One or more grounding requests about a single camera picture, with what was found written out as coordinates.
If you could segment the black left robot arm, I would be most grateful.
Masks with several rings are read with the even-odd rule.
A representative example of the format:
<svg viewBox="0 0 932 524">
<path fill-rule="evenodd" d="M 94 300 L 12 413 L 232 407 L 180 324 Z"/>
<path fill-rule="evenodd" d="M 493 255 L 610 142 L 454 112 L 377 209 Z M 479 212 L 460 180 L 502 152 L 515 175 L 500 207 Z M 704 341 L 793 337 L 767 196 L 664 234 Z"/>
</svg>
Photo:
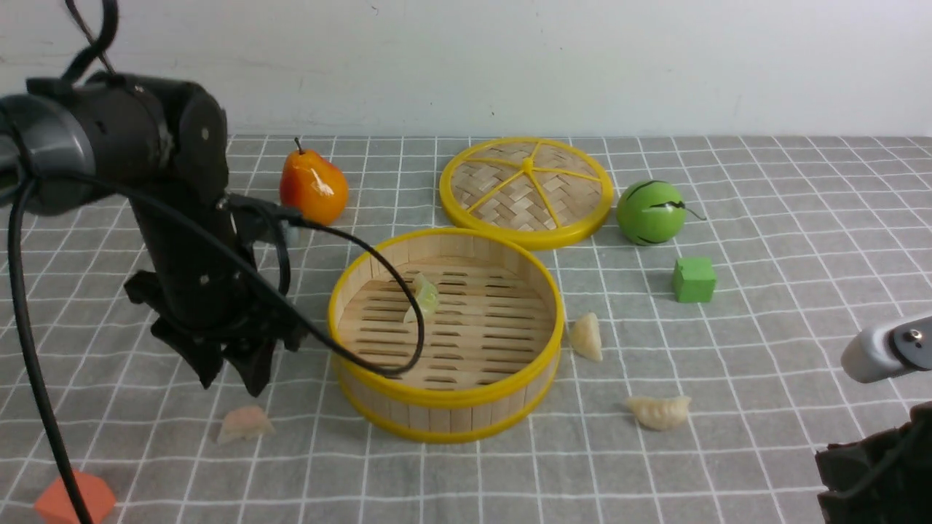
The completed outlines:
<svg viewBox="0 0 932 524">
<path fill-rule="evenodd" d="M 307 329 L 269 283 L 257 282 L 256 242 L 287 255 L 283 220 L 296 212 L 227 193 L 226 113 L 194 82 L 100 71 L 80 86 L 29 79 L 2 99 L 2 170 L 36 176 L 28 213 L 56 216 L 137 191 L 180 213 L 197 234 L 131 198 L 153 271 L 138 271 L 127 298 L 157 313 L 151 334 L 210 387 L 226 362 L 252 396 L 269 384 L 277 343 L 296 351 Z"/>
</svg>

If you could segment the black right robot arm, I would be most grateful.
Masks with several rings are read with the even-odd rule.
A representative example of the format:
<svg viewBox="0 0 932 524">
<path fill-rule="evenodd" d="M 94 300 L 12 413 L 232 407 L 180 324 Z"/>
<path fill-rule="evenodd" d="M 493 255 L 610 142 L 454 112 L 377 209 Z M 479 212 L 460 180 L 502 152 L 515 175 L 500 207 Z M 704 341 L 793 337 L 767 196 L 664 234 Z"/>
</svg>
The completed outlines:
<svg viewBox="0 0 932 524">
<path fill-rule="evenodd" d="M 931 404 L 911 420 L 858 442 L 815 454 L 826 491 L 818 503 L 826 523 L 931 521 Z"/>
</svg>

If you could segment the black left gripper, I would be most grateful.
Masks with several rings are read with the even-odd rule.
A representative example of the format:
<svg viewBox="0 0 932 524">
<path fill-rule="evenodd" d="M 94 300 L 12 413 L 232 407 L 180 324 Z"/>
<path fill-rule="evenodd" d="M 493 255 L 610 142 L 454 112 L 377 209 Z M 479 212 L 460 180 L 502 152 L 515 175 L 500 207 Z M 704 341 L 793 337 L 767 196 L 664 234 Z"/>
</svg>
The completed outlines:
<svg viewBox="0 0 932 524">
<path fill-rule="evenodd" d="M 135 217 L 154 270 L 137 272 L 125 290 L 159 315 L 151 334 L 182 357 L 205 390 L 224 358 L 248 394 L 259 397 L 277 342 L 295 351 L 309 335 L 299 313 L 273 298 L 256 274 L 252 245 L 270 241 L 269 225 L 256 211 L 200 211 L 185 223 L 160 211 Z M 222 355 L 210 341 L 226 344 Z"/>
</svg>

